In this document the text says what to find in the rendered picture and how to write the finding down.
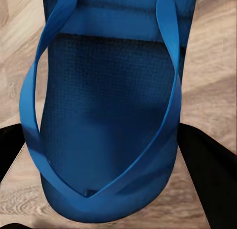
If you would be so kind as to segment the sandal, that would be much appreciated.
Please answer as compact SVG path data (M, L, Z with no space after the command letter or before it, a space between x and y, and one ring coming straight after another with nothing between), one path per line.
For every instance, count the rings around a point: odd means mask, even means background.
M182 78L197 0L43 0L45 27L19 115L45 197L101 224L149 205L178 149ZM48 49L40 130L38 62Z

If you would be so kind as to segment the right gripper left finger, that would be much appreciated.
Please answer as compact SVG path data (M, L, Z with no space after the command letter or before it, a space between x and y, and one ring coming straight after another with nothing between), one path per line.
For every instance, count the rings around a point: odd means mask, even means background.
M21 123L0 129L0 182L24 143Z

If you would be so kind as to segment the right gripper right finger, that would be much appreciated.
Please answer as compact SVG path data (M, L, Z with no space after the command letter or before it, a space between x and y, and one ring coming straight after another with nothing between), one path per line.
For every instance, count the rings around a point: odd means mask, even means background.
M183 123L177 142L211 229L237 229L237 155Z

